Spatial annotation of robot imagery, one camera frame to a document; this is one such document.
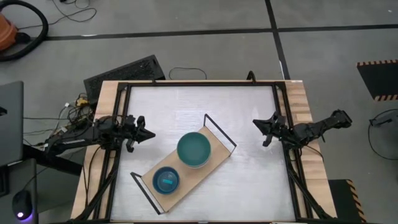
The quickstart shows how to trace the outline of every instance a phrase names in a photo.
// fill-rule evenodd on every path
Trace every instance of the white tabletop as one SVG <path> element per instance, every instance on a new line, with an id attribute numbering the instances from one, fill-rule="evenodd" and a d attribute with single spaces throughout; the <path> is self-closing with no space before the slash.
<path id="1" fill-rule="evenodd" d="M 128 114 L 145 116 L 156 137 L 123 149 L 111 219 L 116 221 L 273 221 L 294 220 L 282 145 L 252 123 L 275 111 L 269 86 L 132 87 Z M 198 131 L 207 113 L 238 144 L 202 183 L 168 213 L 157 215 L 130 172 L 144 175 L 177 146 L 185 133 Z M 228 149 L 233 146 L 210 123 Z"/>

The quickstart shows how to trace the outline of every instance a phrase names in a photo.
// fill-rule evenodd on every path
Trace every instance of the blue bowl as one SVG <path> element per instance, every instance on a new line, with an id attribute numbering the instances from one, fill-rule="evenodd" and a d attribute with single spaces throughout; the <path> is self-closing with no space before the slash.
<path id="1" fill-rule="evenodd" d="M 158 169 L 152 179 L 152 185 L 160 194 L 173 193 L 180 184 L 180 177 L 175 169 L 171 167 L 162 167 Z"/>
<path id="2" fill-rule="evenodd" d="M 202 167 L 210 158 L 210 142 L 201 133 L 187 133 L 178 141 L 177 154 L 187 166 L 191 168 Z"/>

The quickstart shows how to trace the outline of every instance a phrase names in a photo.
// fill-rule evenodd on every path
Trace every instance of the black mat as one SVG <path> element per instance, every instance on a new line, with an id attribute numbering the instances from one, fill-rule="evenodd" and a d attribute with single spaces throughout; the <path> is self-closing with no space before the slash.
<path id="1" fill-rule="evenodd" d="M 100 97 L 102 82 L 106 80 L 165 80 L 155 55 L 123 65 L 84 80 L 88 101 L 95 105 Z"/>
<path id="2" fill-rule="evenodd" d="M 351 180 L 329 180 L 337 217 L 344 221 L 366 223 L 358 194 Z"/>
<path id="3" fill-rule="evenodd" d="M 398 99 L 398 60 L 359 62 L 356 67 L 374 100 Z"/>

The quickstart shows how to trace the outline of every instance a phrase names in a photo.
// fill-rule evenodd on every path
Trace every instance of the wooden tray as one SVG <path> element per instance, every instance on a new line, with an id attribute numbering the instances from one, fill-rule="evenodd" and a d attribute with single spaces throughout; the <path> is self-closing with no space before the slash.
<path id="1" fill-rule="evenodd" d="M 177 155 L 177 150 L 170 153 L 165 159 L 160 161 L 149 172 L 142 176 L 142 181 L 155 197 L 158 204 L 164 212 L 168 212 L 176 203 L 186 196 L 196 185 L 207 177 L 216 167 L 218 167 L 231 152 L 218 140 L 218 138 L 206 127 L 202 127 L 199 131 L 207 137 L 211 146 L 211 156 L 208 162 L 201 168 L 193 169 L 185 165 Z M 180 185 L 175 192 L 169 195 L 158 193 L 152 185 L 152 178 L 155 172 L 161 167 L 173 167 L 180 176 Z"/>

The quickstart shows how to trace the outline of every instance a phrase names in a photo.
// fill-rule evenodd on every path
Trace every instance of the gray floor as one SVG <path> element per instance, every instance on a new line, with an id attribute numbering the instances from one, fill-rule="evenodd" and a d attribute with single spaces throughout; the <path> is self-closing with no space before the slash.
<path id="1" fill-rule="evenodd" d="M 50 22 L 61 17 L 51 1 L 29 2 L 42 10 Z M 394 0 L 278 0 L 272 5 L 278 27 L 398 24 L 398 2 Z M 52 26 L 49 34 L 270 27 L 266 6 L 260 0 L 92 0 L 91 6 L 98 10 L 94 19 L 80 24 L 64 19 Z M 60 8 L 68 13 L 76 11 L 72 5 Z M 38 23 L 29 12 L 18 13 L 19 10 L 10 7 L 3 13 L 19 27 Z M 37 30 L 26 32 L 35 35 Z M 381 159 L 371 151 L 367 128 L 368 119 L 398 107 L 398 103 L 374 102 L 355 65 L 361 61 L 397 59 L 398 29 L 294 32 L 281 33 L 280 38 L 291 78 L 304 80 L 314 120 L 329 116 L 337 108 L 346 110 L 353 119 L 349 129 L 325 135 L 322 152 L 328 177 L 354 181 L 369 222 L 396 223 L 398 162 Z M 266 33 L 47 41 L 18 61 L 0 64 L 0 84 L 25 82 L 25 116 L 56 117 L 65 102 L 73 101 L 84 91 L 85 78 L 151 54 L 157 56 L 165 73 L 183 66 L 202 68 L 209 79 L 243 79 L 249 70 L 261 79 L 282 78 L 274 39 Z M 201 78 L 200 75 L 176 73 L 174 78 Z M 34 131 L 54 125 L 51 121 L 26 121 L 24 128 Z M 372 132 L 375 148 L 392 157 L 398 156 L 394 128 L 388 125 Z M 39 142 L 46 136 L 29 136 L 27 140 Z M 83 153 L 73 158 L 81 162 Z M 53 182 L 59 187 L 50 187 Z M 68 219 L 77 183 L 77 177 L 54 170 L 38 177 L 39 211 L 46 210 L 40 214 L 41 223 Z"/>

